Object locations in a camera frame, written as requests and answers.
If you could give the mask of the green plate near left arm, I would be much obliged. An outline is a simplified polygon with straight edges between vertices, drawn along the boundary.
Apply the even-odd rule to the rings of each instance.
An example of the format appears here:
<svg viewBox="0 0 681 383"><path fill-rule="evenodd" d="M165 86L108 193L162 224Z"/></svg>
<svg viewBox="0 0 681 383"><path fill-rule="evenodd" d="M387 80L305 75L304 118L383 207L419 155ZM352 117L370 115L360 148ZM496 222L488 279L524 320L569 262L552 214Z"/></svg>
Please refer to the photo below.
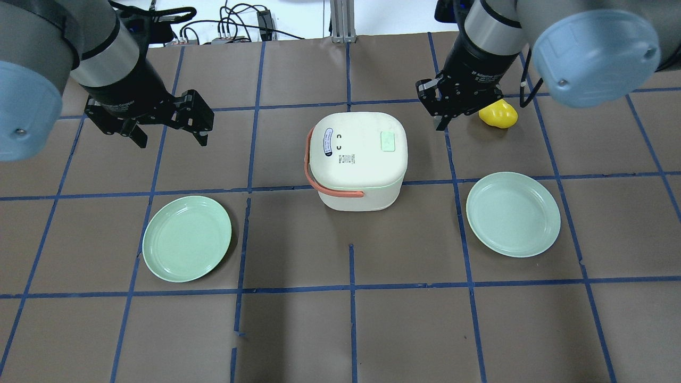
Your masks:
<svg viewBox="0 0 681 383"><path fill-rule="evenodd" d="M206 196L186 196L166 204L143 235L143 259L150 272L168 282L197 280L228 252L232 223L226 209Z"/></svg>

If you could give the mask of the green plate near right arm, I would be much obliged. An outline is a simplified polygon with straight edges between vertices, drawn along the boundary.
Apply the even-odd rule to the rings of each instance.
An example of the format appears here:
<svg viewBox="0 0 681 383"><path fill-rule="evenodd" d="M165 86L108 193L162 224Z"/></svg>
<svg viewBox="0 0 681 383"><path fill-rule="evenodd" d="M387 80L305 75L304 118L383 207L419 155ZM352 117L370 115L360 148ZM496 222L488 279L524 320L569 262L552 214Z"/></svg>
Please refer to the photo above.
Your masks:
<svg viewBox="0 0 681 383"><path fill-rule="evenodd" d="M480 242L516 259L550 249L561 228L552 194L540 182L516 172L497 172L477 181L468 194L466 214Z"/></svg>

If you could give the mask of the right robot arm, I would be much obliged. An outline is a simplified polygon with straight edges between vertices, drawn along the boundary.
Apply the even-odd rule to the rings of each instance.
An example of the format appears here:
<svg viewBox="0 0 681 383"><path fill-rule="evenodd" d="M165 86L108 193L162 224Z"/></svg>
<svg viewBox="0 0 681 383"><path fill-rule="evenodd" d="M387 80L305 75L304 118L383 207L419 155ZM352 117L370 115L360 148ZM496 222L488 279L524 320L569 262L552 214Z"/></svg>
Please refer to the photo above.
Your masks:
<svg viewBox="0 0 681 383"><path fill-rule="evenodd" d="M559 103L594 107L623 97L657 72L679 70L679 1L440 1L436 20L458 35L443 68L416 82L436 129L503 99L499 82L527 47Z"/></svg>

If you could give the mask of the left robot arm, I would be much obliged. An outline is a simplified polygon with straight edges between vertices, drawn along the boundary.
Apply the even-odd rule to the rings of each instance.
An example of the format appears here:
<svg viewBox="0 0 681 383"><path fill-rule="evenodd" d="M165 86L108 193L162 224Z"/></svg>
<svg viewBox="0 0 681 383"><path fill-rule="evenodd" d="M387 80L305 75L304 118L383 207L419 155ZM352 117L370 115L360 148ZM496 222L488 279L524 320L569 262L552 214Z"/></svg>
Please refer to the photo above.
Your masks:
<svg viewBox="0 0 681 383"><path fill-rule="evenodd" d="M84 114L102 133L147 145L144 124L187 131L201 146L214 112L196 90L175 96L147 59L194 7L144 10L115 1L2 1L1 158L46 145L68 80L88 94Z"/></svg>

